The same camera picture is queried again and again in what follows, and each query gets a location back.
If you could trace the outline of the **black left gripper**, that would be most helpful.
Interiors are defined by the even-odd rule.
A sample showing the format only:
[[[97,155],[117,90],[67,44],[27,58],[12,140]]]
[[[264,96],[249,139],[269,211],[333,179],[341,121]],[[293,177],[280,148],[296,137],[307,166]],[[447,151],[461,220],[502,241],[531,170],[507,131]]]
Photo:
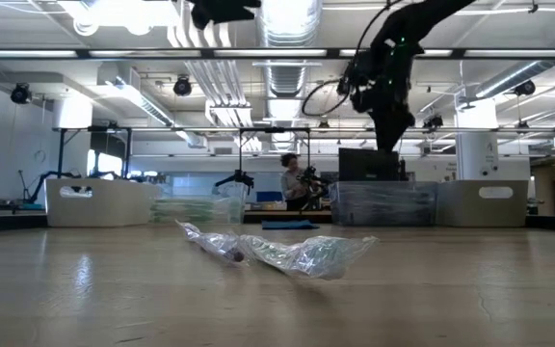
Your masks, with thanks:
[[[251,9],[259,9],[261,0],[188,0],[193,4],[191,17],[194,26],[204,30],[213,22],[222,24],[254,19]]]

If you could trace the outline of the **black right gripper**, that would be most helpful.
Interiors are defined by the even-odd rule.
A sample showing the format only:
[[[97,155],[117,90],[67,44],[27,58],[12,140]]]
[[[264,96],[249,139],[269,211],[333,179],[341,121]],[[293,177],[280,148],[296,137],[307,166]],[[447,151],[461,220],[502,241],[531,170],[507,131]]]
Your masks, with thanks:
[[[414,45],[381,45],[355,57],[369,66],[369,80],[351,93],[350,100],[357,112],[372,114],[379,151],[391,152],[415,124],[409,107],[414,57]]]

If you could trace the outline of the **black monitor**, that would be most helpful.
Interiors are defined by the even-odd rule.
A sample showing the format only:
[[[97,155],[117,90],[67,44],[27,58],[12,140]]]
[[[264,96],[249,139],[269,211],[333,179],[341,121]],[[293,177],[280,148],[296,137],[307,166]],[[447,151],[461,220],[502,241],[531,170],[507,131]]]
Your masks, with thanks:
[[[340,181],[398,181],[399,156],[383,150],[345,148],[338,151]]]

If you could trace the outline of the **dark grey plastic bin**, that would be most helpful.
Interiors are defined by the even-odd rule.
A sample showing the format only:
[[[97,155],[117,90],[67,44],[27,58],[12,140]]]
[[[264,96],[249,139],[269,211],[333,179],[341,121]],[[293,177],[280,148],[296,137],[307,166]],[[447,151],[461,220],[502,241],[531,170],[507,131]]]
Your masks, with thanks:
[[[428,227],[436,182],[338,181],[330,186],[332,222],[348,227]]]

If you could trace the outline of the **white column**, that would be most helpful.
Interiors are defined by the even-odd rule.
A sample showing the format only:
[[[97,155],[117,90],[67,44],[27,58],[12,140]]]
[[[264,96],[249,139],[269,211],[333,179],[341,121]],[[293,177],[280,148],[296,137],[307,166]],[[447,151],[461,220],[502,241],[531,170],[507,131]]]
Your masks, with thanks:
[[[456,109],[458,178],[493,180],[499,177],[496,107],[493,99],[470,102]]]

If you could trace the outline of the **light grey plastic bin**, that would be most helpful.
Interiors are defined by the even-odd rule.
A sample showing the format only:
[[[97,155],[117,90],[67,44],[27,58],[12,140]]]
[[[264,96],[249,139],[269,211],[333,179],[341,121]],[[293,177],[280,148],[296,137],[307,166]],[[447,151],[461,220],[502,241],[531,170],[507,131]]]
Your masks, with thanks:
[[[527,180],[454,180],[439,183],[436,223],[444,227],[523,227]]]

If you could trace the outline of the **person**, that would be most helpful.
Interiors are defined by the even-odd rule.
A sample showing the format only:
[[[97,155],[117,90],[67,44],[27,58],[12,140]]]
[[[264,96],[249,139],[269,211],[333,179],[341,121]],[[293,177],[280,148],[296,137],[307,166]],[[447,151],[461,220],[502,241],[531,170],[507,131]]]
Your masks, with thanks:
[[[286,210],[301,210],[308,202],[308,187],[298,179],[304,172],[299,166],[298,155],[294,153],[283,154],[280,163],[285,169],[281,175],[280,184],[282,196],[286,202]]]

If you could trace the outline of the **wrapped green toothbrush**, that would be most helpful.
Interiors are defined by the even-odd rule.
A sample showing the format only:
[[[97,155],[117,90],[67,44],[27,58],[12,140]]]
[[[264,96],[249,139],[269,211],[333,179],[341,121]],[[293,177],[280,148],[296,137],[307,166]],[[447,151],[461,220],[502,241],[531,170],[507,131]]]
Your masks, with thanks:
[[[286,245],[255,235],[241,235],[240,245],[254,260],[292,277],[339,280],[379,241],[374,236],[342,238],[314,236]]]

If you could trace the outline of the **clear plastic bin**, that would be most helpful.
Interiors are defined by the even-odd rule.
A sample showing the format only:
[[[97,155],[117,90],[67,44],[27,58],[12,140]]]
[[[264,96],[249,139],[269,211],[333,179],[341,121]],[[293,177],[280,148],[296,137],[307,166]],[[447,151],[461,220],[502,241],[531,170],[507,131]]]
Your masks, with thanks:
[[[204,193],[173,194],[153,202],[149,220],[155,224],[238,225],[243,222],[246,193],[245,185],[229,183]]]

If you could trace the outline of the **wrapped purple toothbrush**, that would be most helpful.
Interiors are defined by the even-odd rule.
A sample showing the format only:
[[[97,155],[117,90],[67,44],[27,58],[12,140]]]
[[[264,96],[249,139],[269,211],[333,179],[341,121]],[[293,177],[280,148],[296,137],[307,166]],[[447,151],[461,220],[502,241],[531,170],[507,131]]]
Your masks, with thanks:
[[[246,259],[237,235],[202,232],[193,224],[179,221],[176,224],[189,241],[200,246],[205,252],[231,263],[240,263]]]

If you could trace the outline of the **white plastic bin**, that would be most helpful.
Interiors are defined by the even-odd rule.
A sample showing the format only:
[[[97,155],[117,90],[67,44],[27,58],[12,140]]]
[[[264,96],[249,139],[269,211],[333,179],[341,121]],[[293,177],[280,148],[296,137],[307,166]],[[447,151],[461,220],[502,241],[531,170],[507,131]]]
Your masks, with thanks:
[[[52,178],[45,181],[50,227],[130,227],[150,219],[161,195],[155,185],[128,180]]]

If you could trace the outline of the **black background frame stand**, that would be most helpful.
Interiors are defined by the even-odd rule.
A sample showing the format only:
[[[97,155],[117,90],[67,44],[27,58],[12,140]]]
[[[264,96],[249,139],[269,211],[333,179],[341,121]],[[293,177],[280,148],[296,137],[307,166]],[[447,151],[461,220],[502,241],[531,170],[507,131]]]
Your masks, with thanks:
[[[244,134],[252,132],[256,134],[257,132],[262,132],[265,134],[282,134],[282,133],[298,133],[303,132],[306,135],[306,139],[304,140],[305,145],[307,146],[307,165],[311,165],[311,151],[310,151],[310,144],[311,144],[311,129],[309,127],[282,127],[282,126],[266,126],[266,127],[241,127],[238,129],[238,169],[243,170],[243,147],[244,144],[248,141],[244,141]]]
[[[57,164],[57,176],[61,177],[63,175],[63,164],[65,158],[65,146],[66,146],[66,133],[73,132],[73,135],[69,137],[71,140],[74,136],[76,136],[79,132],[90,132],[90,133],[126,133],[126,140],[125,140],[125,153],[124,158],[122,160],[123,166],[121,175],[123,178],[126,178],[129,172],[129,165],[130,165],[130,158],[132,154],[132,136],[133,136],[133,129],[131,127],[119,127],[114,125],[108,126],[101,126],[101,125],[91,125],[89,127],[83,128],[62,128],[62,127],[55,127],[53,131],[59,133],[59,145],[58,145],[58,164]]]

